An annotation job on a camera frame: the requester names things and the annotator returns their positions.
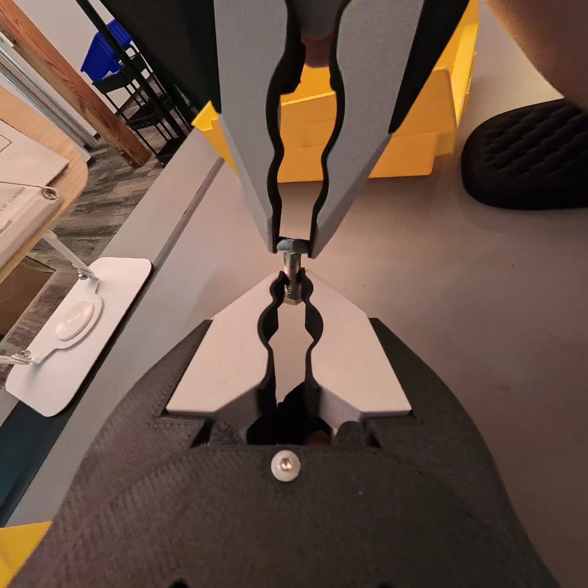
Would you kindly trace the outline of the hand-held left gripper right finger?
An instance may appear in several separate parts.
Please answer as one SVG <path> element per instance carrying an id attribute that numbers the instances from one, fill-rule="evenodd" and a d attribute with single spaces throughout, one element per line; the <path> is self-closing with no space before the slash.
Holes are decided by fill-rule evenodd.
<path id="1" fill-rule="evenodd" d="M 345 422 L 406 416 L 411 405 L 367 314 L 308 270 L 303 280 L 307 383 L 318 391 L 318 416 Z"/>

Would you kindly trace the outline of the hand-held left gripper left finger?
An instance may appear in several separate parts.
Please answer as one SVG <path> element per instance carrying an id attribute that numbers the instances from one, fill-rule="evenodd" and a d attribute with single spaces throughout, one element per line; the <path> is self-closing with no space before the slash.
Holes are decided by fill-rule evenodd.
<path id="1" fill-rule="evenodd" d="M 247 429 L 261 415 L 258 390 L 269 351 L 259 334 L 262 312 L 273 302 L 274 272 L 218 312 L 166 405 L 170 414 L 228 422 Z"/>

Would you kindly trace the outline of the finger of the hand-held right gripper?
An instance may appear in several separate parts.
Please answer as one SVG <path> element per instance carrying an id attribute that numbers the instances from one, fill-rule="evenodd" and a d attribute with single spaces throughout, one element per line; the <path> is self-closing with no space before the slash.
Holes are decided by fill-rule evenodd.
<path id="1" fill-rule="evenodd" d="M 342 9 L 334 64 L 342 124 L 326 156 L 328 186 L 313 222 L 311 258 L 327 246 L 390 141 L 396 100 L 423 1 L 350 1 Z"/>
<path id="2" fill-rule="evenodd" d="M 302 74 L 305 47 L 293 1 L 215 1 L 219 121 L 263 242 L 276 253 L 284 157 L 280 99 Z"/>

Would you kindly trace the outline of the yellow plastic bin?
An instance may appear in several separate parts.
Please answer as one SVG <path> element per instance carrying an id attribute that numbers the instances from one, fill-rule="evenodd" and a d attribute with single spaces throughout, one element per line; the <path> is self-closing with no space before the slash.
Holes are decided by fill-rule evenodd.
<path id="1" fill-rule="evenodd" d="M 8 586 L 51 524 L 48 521 L 1 528 L 1 587 Z"/>
<path id="2" fill-rule="evenodd" d="M 467 106 L 479 2 L 469 1 L 459 25 L 401 127 L 374 166 L 370 178 L 425 176 L 435 158 L 454 152 Z M 336 96 L 327 68 L 304 66 L 300 83 L 281 96 L 281 137 L 285 149 L 279 183 L 323 179 L 321 154 L 334 128 Z"/>

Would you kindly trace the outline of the steel hex bolt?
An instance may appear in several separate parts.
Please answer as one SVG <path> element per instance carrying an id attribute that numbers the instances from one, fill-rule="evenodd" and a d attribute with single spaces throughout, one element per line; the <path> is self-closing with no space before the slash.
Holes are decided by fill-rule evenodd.
<path id="1" fill-rule="evenodd" d="M 300 285 L 300 270 L 302 255 L 296 252 L 284 252 L 284 274 L 286 283 L 284 286 L 283 303 L 296 306 L 302 301 L 302 291 Z"/>

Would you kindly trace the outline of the person's right forearm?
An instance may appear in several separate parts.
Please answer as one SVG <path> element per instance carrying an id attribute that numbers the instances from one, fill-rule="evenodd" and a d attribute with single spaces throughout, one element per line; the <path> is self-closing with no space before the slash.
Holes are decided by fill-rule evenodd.
<path id="1" fill-rule="evenodd" d="M 587 112 L 587 1 L 486 1 L 533 66 Z"/>

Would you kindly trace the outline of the black metal rack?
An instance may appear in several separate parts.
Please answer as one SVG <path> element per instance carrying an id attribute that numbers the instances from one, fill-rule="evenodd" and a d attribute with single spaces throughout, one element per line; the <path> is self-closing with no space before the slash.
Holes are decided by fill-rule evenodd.
<path id="1" fill-rule="evenodd" d="M 132 37 L 128 49 L 121 47 L 107 28 L 115 17 L 107 22 L 91 1 L 76 3 L 96 28 L 96 33 L 104 36 L 121 61 L 118 73 L 98 82 L 92 82 L 87 74 L 82 73 L 164 168 L 184 143 L 192 129 L 190 123 L 201 107 L 190 101 L 169 75 L 152 63 L 146 50 Z"/>

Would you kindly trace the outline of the black high-back chair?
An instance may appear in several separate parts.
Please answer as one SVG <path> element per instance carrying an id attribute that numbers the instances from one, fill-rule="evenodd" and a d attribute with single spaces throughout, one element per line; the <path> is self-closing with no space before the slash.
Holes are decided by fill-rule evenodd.
<path id="1" fill-rule="evenodd" d="M 102 4 L 190 101 L 221 111 L 213 1 Z"/>

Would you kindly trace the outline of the blue storage bin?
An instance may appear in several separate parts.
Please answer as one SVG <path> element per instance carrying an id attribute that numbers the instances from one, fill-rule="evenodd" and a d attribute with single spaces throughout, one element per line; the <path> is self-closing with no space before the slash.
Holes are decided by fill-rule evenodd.
<path id="1" fill-rule="evenodd" d="M 123 49 L 128 49 L 131 46 L 131 36 L 116 19 L 111 20 L 107 24 L 107 28 Z M 87 74 L 92 82 L 98 82 L 110 74 L 118 73 L 120 63 L 121 61 L 115 50 L 107 43 L 104 36 L 98 32 L 94 35 L 86 53 L 81 72 Z"/>

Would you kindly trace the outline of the white round disc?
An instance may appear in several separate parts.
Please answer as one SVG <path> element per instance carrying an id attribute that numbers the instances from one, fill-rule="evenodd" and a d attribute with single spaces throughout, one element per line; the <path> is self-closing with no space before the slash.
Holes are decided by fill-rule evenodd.
<path id="1" fill-rule="evenodd" d="M 80 334 L 90 323 L 95 313 L 95 303 L 92 300 L 80 300 L 63 314 L 55 328 L 57 337 L 68 341 Z"/>

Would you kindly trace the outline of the black wrist rest pad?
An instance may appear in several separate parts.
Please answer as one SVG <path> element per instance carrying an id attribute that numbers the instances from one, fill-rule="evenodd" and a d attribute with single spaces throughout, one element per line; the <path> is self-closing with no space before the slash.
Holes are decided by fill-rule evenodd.
<path id="1" fill-rule="evenodd" d="M 477 202 L 510 210 L 587 208 L 587 113 L 566 99 L 498 114 L 477 126 L 460 158 Z"/>

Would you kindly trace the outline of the brown wooden beam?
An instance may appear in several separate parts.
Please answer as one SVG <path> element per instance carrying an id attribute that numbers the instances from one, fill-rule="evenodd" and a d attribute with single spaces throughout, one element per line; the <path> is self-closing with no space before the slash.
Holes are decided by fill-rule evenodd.
<path id="1" fill-rule="evenodd" d="M 14 1 L 1 1 L 1 29 L 16 52 L 133 168 L 151 153 L 92 90 Z"/>

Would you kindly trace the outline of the wooden instruction board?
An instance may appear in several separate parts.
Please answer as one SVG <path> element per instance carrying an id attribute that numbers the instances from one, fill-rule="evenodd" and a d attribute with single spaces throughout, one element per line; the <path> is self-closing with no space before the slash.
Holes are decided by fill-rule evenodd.
<path id="1" fill-rule="evenodd" d="M 1 87 L 1 119 L 68 161 L 65 170 L 50 183 L 62 197 L 60 207 L 1 265 L 3 282 L 84 191 L 88 181 L 88 167 L 78 145 L 64 131 L 4 87 Z"/>

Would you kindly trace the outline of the printed instruction sheet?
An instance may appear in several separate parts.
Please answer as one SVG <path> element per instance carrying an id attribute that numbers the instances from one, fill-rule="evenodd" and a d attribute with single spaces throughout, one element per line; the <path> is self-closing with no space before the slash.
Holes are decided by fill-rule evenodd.
<path id="1" fill-rule="evenodd" d="M 67 165 L 65 158 L 1 121 L 1 227 L 51 214 L 62 197 L 50 184 Z"/>

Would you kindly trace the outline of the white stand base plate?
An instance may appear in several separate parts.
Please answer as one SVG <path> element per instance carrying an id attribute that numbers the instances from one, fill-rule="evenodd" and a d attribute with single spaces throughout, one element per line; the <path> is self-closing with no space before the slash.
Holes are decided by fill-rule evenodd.
<path id="1" fill-rule="evenodd" d="M 62 412 L 85 378 L 132 302 L 151 274 L 147 259 L 100 258 L 90 264 L 92 274 L 79 279 L 28 346 L 37 364 L 14 365 L 5 389 L 44 417 Z M 92 300 L 95 313 L 84 330 L 68 341 L 55 328 L 67 310 L 80 300 Z"/>

